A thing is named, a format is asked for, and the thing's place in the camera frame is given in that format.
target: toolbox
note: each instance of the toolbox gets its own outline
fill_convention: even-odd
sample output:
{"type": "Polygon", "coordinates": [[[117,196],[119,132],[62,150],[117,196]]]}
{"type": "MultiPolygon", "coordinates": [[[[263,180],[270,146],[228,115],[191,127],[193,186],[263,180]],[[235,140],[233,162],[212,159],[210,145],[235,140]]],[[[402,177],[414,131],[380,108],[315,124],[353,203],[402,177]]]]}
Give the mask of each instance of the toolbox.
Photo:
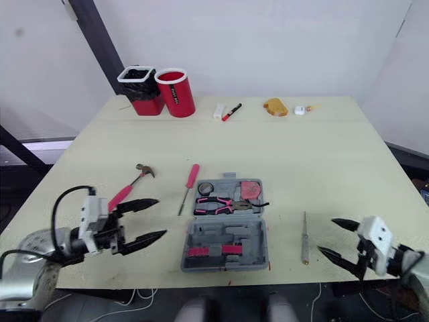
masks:
{"type": "Polygon", "coordinates": [[[266,268],[267,230],[261,217],[268,203],[264,204],[262,182],[226,173],[224,179],[199,180],[195,191],[195,220],[188,226],[182,271],[266,268]]]}

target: pliers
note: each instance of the pliers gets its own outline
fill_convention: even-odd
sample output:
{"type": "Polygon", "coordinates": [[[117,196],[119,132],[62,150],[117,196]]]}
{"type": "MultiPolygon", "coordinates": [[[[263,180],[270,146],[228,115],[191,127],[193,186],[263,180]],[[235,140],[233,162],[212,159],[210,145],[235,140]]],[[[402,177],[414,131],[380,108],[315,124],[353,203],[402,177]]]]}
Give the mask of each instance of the pliers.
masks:
{"type": "Polygon", "coordinates": [[[220,198],[220,197],[205,197],[197,198],[196,203],[221,203],[225,205],[218,209],[213,210],[204,210],[204,209],[195,209],[194,215],[219,215],[221,213],[230,214],[234,210],[248,210],[252,208],[252,204],[249,201],[234,201],[231,198],[220,198]]]}

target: hammer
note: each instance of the hammer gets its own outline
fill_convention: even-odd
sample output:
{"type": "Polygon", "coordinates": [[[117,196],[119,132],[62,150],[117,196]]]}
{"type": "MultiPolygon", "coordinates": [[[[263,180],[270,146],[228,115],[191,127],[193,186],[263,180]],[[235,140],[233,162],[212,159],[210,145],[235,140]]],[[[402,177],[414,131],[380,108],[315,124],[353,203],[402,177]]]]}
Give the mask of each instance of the hammer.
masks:
{"type": "Polygon", "coordinates": [[[144,166],[143,164],[138,164],[137,166],[135,166],[136,169],[140,170],[141,173],[139,174],[139,176],[129,185],[124,186],[122,188],[121,191],[119,191],[113,198],[112,200],[109,201],[109,213],[111,213],[113,211],[113,209],[116,208],[116,206],[121,203],[121,201],[123,199],[125,199],[127,197],[127,195],[129,195],[129,193],[131,192],[131,190],[133,190],[133,185],[140,179],[143,178],[146,174],[150,174],[155,178],[155,174],[153,172],[153,170],[150,168],[150,166],[144,166]]]}

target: robotic arm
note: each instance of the robotic arm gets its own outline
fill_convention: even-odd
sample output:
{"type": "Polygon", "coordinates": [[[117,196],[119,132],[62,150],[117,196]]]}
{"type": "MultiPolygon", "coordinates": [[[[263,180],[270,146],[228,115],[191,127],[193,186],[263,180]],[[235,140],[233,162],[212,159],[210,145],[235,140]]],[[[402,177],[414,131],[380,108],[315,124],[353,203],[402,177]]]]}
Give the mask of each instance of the robotic arm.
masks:
{"type": "Polygon", "coordinates": [[[325,247],[318,247],[332,263],[363,280],[367,268],[379,276],[399,276],[416,293],[425,321],[429,321],[429,255],[399,245],[394,248],[393,236],[380,217],[367,217],[361,223],[348,219],[333,219],[340,227],[359,236],[359,259],[356,264],[325,247]]]}
{"type": "Polygon", "coordinates": [[[112,254],[128,255],[148,247],[167,232],[147,233],[125,243],[124,228],[119,224],[123,214],[144,210],[159,201],[133,200],[117,205],[116,210],[108,213],[107,200],[98,198],[93,187],[87,187],[89,195],[80,212],[79,227],[54,228],[59,198],[52,216],[53,230],[35,231],[25,237],[16,250],[3,253],[0,259],[0,313],[29,311],[40,314],[52,297],[62,267],[83,262],[86,253],[96,256],[106,249],[111,249],[112,254]],[[12,253],[17,253],[16,258],[10,269],[2,274],[3,261],[12,253]]]}

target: white wall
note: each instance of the white wall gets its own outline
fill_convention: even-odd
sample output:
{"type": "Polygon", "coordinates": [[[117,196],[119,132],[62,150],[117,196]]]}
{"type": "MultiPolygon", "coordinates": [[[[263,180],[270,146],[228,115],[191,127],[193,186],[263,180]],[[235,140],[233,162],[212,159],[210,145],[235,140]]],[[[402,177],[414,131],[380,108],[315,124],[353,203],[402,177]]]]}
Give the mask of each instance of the white wall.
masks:
{"type": "Polygon", "coordinates": [[[429,154],[429,1],[413,1],[362,108],[384,140],[429,154]]]}
{"type": "Polygon", "coordinates": [[[96,0],[125,65],[179,66],[197,95],[362,101],[404,0],[96,0]]]}
{"type": "Polygon", "coordinates": [[[0,1],[0,122],[19,139],[76,136],[114,94],[60,0],[0,1]]]}
{"type": "MultiPolygon", "coordinates": [[[[186,68],[196,95],[362,103],[410,0],[95,2],[124,64],[186,68]]],[[[385,140],[428,153],[428,3],[415,2],[363,107],[385,140]]],[[[59,0],[0,1],[0,70],[0,122],[19,139],[75,136],[113,95],[59,0]]]]}

